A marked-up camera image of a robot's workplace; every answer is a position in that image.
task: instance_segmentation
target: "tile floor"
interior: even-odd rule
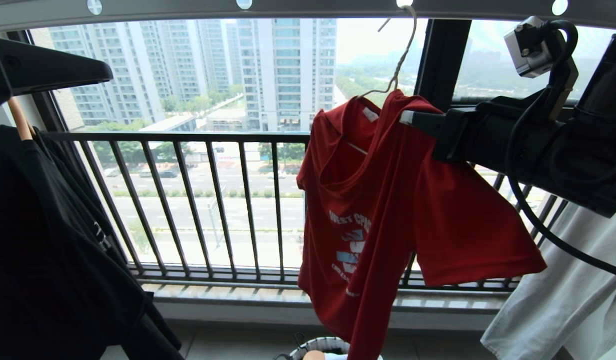
[[[253,324],[172,326],[189,360],[271,360],[294,349],[293,333],[306,339],[330,335],[322,328],[287,328]],[[479,333],[390,331],[382,355],[385,360],[494,360],[479,342]],[[102,360],[126,360],[120,346],[109,347]]]

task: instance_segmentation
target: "hanger hook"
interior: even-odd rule
[[[413,25],[412,25],[412,33],[410,34],[410,39],[408,40],[408,45],[406,45],[406,50],[403,52],[403,54],[401,55],[401,58],[399,59],[399,62],[397,63],[397,68],[394,71],[394,75],[392,75],[392,79],[390,79],[390,82],[388,83],[388,88],[385,89],[384,91],[380,91],[380,90],[376,90],[376,89],[372,89],[366,93],[364,93],[363,95],[359,96],[359,98],[363,98],[364,96],[367,96],[368,94],[371,94],[373,92],[379,92],[379,93],[386,93],[390,91],[390,88],[392,88],[392,84],[394,83],[394,90],[397,89],[397,87],[399,86],[399,71],[401,70],[401,66],[403,66],[403,63],[406,61],[406,56],[408,55],[408,52],[410,51],[410,46],[412,45],[412,41],[415,38],[415,32],[417,31],[417,12],[415,11],[415,9],[410,6],[410,5],[402,5],[400,6],[400,8],[410,12],[411,16],[412,16],[412,20],[413,20]],[[392,18],[387,18],[386,21],[383,22],[383,24],[381,25],[381,27],[379,27],[379,30],[377,30],[377,32],[380,32],[390,21],[390,19]]]

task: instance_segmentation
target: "laundry basket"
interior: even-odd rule
[[[290,353],[292,360],[301,360],[308,351],[318,350],[324,353],[346,354],[350,350],[350,344],[337,337],[324,336],[317,337],[308,342],[304,342]]]

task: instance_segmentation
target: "robotic arm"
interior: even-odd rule
[[[573,116],[563,122],[557,115],[578,75],[571,58],[577,29],[565,20],[542,22],[533,16],[505,39],[519,75],[534,78],[550,71],[546,88],[525,99],[499,96],[443,116],[415,112],[411,125],[437,138],[435,159],[469,161],[505,173],[539,232],[567,253],[616,275],[616,266],[552,234],[518,184],[540,187],[605,217],[616,212],[616,34]]]

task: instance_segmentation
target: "sky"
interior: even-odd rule
[[[412,19],[392,19],[381,32],[377,32],[385,19],[346,19],[337,23],[337,63],[348,64],[355,57],[367,54],[388,54],[405,49],[412,31]],[[470,27],[471,51],[497,51],[507,54],[503,36],[514,28],[515,21],[474,20]],[[421,56],[426,37],[427,19],[418,19],[415,33],[415,47],[409,56]],[[610,36],[616,30],[578,27],[578,44],[574,59],[601,59]]]

